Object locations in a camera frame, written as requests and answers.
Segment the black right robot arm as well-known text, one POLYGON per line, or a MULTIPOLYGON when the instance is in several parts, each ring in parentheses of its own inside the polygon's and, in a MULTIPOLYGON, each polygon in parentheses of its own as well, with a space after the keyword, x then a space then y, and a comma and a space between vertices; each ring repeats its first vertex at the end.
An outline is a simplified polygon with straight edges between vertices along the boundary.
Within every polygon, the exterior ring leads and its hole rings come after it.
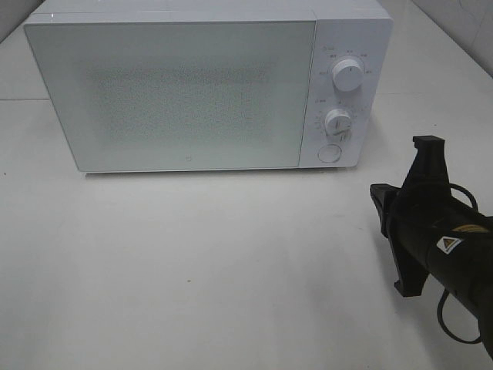
POLYGON ((370 186, 381 233, 388 239, 403 297, 421 295, 428 276, 444 288, 437 307, 444 323, 444 303, 454 296, 478 321, 478 338, 492 352, 492 218, 481 214, 474 196, 451 183, 444 156, 445 141, 437 136, 414 136, 417 150, 401 187, 370 186))

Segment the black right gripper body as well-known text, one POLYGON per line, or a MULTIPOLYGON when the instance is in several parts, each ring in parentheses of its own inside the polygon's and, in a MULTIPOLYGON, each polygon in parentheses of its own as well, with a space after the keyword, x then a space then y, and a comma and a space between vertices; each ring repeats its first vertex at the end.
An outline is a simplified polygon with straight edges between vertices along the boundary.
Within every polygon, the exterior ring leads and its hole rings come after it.
POLYGON ((370 185, 381 233, 388 241, 396 234, 402 239, 415 237, 426 242, 429 275, 443 285, 458 279, 458 267, 446 267, 444 259, 456 247, 481 241, 481 214, 475 197, 456 183, 449 187, 450 193, 435 193, 430 188, 404 190, 386 183, 370 185))

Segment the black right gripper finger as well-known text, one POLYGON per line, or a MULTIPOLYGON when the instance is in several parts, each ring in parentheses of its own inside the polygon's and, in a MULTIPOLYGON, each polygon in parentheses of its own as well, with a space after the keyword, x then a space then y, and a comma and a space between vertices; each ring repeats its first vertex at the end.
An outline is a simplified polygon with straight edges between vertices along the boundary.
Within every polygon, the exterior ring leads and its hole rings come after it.
POLYGON ((389 241, 398 275, 395 288, 403 297, 420 296, 429 275, 427 243, 415 237, 402 239, 396 234, 391 235, 389 241))
POLYGON ((404 180, 404 190, 425 190, 450 193, 448 169, 445 161, 445 140, 424 135, 412 138, 416 156, 404 180))

